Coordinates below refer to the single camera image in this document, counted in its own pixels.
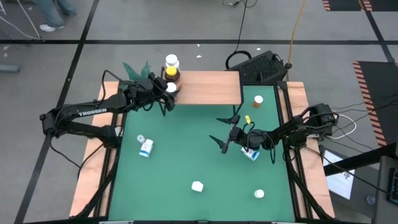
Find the green mat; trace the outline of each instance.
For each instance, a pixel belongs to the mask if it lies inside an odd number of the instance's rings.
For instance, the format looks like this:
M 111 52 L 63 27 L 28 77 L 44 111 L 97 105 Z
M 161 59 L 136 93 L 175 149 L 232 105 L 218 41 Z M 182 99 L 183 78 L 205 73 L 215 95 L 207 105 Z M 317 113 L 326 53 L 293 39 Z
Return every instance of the green mat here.
M 253 108 L 255 95 L 262 95 L 260 108 Z M 274 88 L 244 86 L 239 127 L 249 115 L 255 128 L 279 126 Z M 293 222 L 282 146 L 276 163 L 261 149 L 251 161 L 231 143 L 226 154 L 208 135 L 225 140 L 230 125 L 216 118 L 229 118 L 232 106 L 177 105 L 162 116 L 158 105 L 148 112 L 130 112 L 124 130 L 118 173 L 109 220 L 211 220 Z M 150 158 L 138 154 L 137 135 L 154 141 Z M 191 189 L 193 181 L 204 184 L 203 192 Z M 254 197 L 262 189 L 264 198 Z

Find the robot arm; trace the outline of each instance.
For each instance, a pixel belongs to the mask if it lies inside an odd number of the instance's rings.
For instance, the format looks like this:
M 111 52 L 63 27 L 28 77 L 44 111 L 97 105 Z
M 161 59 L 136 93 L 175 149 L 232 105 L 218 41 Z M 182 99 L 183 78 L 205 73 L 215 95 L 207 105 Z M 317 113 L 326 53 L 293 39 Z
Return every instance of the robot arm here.
M 260 129 L 251 129 L 245 133 L 236 125 L 239 123 L 240 115 L 235 115 L 230 119 L 220 119 L 218 121 L 232 124 L 231 131 L 228 134 L 227 141 L 223 141 L 210 136 L 220 146 L 221 153 L 225 154 L 228 145 L 232 141 L 247 149 L 259 150 L 260 146 L 265 150 L 270 150 L 281 139 L 287 138 L 289 145 L 293 147 L 302 147 L 307 142 L 307 136 L 316 134 L 320 137 L 331 135 L 331 127 L 337 124 L 337 119 L 333 116 L 328 105 L 323 103 L 306 108 L 300 115 L 294 116 L 290 121 L 273 131 L 264 131 Z
M 148 78 L 128 83 L 125 90 L 110 96 L 106 100 L 63 105 L 40 115 L 43 133 L 57 138 L 66 133 L 99 138 L 105 147 L 118 147 L 120 146 L 121 138 L 111 126 L 96 127 L 73 122 L 73 120 L 108 112 L 137 111 L 156 101 L 164 103 L 165 108 L 171 111 L 175 106 L 174 96 L 166 93 L 166 89 L 166 82 L 160 77 L 156 77 L 155 74 L 150 73 Z

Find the black metal frame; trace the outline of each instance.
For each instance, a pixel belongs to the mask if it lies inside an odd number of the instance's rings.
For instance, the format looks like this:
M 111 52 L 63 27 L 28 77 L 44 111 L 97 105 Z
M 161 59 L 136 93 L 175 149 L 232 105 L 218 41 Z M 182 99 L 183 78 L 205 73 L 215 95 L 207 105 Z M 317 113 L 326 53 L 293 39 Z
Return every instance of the black metal frame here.
M 287 118 L 288 118 L 288 120 L 291 120 L 293 118 L 293 111 L 292 111 L 292 107 L 290 104 L 290 97 L 289 97 L 289 92 L 287 89 L 287 82 L 279 81 L 276 83 L 284 92 L 284 100 L 285 100 L 285 104 L 286 104 Z M 303 182 L 304 186 L 307 186 L 307 181 L 305 180 L 303 160 L 301 158 L 300 151 L 295 152 L 295 156 L 296 156 L 297 172 L 298 172 L 300 179 Z M 311 206 L 310 206 L 308 200 L 305 197 L 303 197 L 303 200 L 304 200 L 306 217 L 313 218 L 312 209 L 311 209 Z
M 388 156 L 391 158 L 397 158 L 398 156 L 398 147 L 396 142 L 392 144 L 388 144 L 386 146 L 380 147 L 378 149 L 364 152 L 357 156 L 349 157 L 338 162 L 335 162 L 334 165 L 327 165 L 323 168 L 325 171 L 325 175 L 333 175 L 341 173 L 341 170 L 338 169 L 336 166 L 339 166 L 346 170 L 352 170 L 364 166 L 368 166 L 371 164 L 375 164 L 380 162 L 380 158 L 382 156 Z
M 244 85 L 247 85 L 247 86 L 272 86 L 272 87 L 274 87 L 275 102 L 276 102 L 277 110 L 278 110 L 279 125 L 284 124 L 284 118 L 283 118 L 283 114 L 282 114 L 282 107 L 281 107 L 281 104 L 280 104 L 280 97 L 279 97 L 279 83 L 277 83 L 277 82 L 244 82 L 242 80 L 242 77 L 243 76 L 242 76 L 241 72 L 239 72 L 240 89 L 241 89 L 241 104 L 240 104 L 240 106 L 238 107 L 237 110 L 235 109 L 235 105 L 233 105 L 233 114 L 237 114 L 239 112 L 239 110 L 241 109 L 242 104 L 244 103 L 244 93 L 243 93 L 243 86 Z M 287 91 L 287 88 L 281 88 L 281 89 L 284 92 L 285 104 L 286 104 L 286 108 L 288 110 L 288 114 L 292 114 L 292 110 L 291 110 L 291 106 L 290 106 L 290 100 L 289 100 L 289 93 Z M 298 156 L 298 155 L 296 156 L 296 159 L 301 161 L 301 157 Z M 290 170 L 287 167 L 287 163 L 288 163 L 289 160 L 290 160 L 290 154 L 287 155 L 286 169 L 287 169 L 287 176 L 288 176 L 288 179 L 289 179 L 290 195 L 292 197 L 293 213 L 294 213 L 295 219 L 297 220 L 297 219 L 301 218 L 301 216 L 300 216 L 300 209 L 299 209 L 299 203 L 298 203 L 298 198 L 297 198 L 297 192 L 296 192 L 296 188 L 295 188 L 295 182 L 293 181 L 292 174 L 290 173 Z M 299 170 L 302 170 L 302 173 L 303 173 L 302 163 L 297 164 L 297 167 L 298 167 Z M 111 190 L 109 191 L 109 201 L 108 201 L 108 207 L 106 209 L 106 215 L 107 216 L 109 215 L 109 208 L 110 208 L 110 206 L 109 206 L 110 204 L 109 203 L 111 201 L 112 194 L 113 194 L 113 188 L 111 188 Z M 156 223 L 170 223 L 170 221 L 136 221 L 136 220 L 134 221 L 134 223 L 154 223 L 154 222 L 156 222 Z M 180 223 L 180 222 L 182 222 L 182 223 L 198 223 L 199 221 L 194 221 L 194 220 L 192 220 L 192 221 L 178 221 L 177 223 Z M 211 222 L 211 221 L 208 221 L 208 222 L 205 222 L 205 223 L 272 223 L 272 222 L 271 221 L 269 221 L 269 222 L 252 222 L 252 221 L 246 221 L 246 222 L 213 221 L 213 222 Z

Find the green plant leaf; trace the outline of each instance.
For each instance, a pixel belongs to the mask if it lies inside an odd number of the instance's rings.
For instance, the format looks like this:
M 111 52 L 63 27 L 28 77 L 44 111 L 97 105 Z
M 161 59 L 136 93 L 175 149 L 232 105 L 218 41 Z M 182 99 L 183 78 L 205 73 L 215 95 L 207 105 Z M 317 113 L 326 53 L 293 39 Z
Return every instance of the green plant leaf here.
M 150 73 L 150 65 L 148 65 L 148 61 L 145 63 L 144 68 L 141 70 L 141 76 L 144 78 L 148 78 Z
M 131 81 L 137 81 L 139 79 L 143 79 L 144 77 L 138 75 L 134 69 L 130 67 L 127 63 L 123 62 L 124 69 L 126 70 L 127 74 L 129 75 L 129 78 Z

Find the person's leg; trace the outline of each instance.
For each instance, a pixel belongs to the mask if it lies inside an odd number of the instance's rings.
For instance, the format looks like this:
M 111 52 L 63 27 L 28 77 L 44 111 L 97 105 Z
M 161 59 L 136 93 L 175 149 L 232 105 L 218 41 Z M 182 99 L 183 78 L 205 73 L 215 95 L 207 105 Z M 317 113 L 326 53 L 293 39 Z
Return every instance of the person's leg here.
M 57 0 L 57 3 L 65 15 L 74 16 L 76 14 L 76 8 L 70 4 L 69 0 Z
M 52 0 L 36 0 L 36 4 L 39 6 L 41 13 L 44 16 L 45 22 L 48 26 L 54 28 L 61 28 L 65 26 L 63 19 L 58 14 Z

